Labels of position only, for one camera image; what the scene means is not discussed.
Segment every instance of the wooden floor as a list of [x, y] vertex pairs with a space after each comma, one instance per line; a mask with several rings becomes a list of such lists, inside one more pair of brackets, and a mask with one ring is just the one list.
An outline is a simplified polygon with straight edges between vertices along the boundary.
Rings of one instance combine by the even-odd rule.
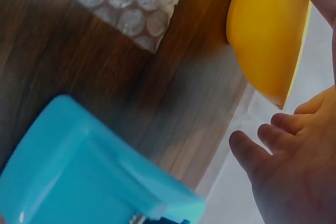
[[0, 0], [0, 170], [68, 93], [195, 188], [246, 85], [225, 38], [229, 4], [180, 0], [153, 55], [72, 0]]

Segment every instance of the white surface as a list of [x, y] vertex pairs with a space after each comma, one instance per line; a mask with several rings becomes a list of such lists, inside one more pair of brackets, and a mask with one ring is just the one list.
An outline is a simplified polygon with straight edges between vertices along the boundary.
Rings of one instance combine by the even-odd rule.
[[[298, 75], [285, 108], [286, 113], [292, 113], [299, 104], [333, 85], [331, 36], [331, 28], [314, 8]], [[227, 134], [197, 189], [207, 199], [207, 211], [202, 224], [263, 223], [249, 180], [229, 151], [228, 138], [233, 131], [243, 130], [260, 143], [257, 140], [258, 127], [262, 123], [269, 123], [272, 115], [279, 111], [258, 92], [254, 92], [249, 104], [245, 99], [243, 97], [241, 100]], [[204, 188], [210, 185], [212, 188], [208, 193]]]

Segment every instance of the hand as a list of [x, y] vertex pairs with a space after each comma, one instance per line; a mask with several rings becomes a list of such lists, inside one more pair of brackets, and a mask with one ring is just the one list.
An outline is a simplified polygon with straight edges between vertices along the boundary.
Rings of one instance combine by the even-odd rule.
[[[334, 29], [336, 0], [312, 0]], [[276, 114], [258, 130], [268, 154], [243, 132], [230, 137], [247, 172], [266, 224], [336, 223], [336, 88], [301, 105], [294, 115]]]

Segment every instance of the blue plastic container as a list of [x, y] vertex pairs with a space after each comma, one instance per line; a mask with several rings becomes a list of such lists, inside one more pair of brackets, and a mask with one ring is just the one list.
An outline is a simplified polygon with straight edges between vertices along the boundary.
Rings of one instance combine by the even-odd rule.
[[205, 203], [68, 96], [30, 127], [0, 177], [10, 224], [128, 224], [136, 214], [197, 224]]

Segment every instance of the yellow bowl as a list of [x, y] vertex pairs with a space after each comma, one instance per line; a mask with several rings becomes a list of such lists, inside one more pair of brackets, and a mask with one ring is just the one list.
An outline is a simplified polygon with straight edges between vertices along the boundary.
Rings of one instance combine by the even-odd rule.
[[232, 0], [227, 39], [248, 81], [278, 108], [288, 99], [311, 12], [309, 0]]

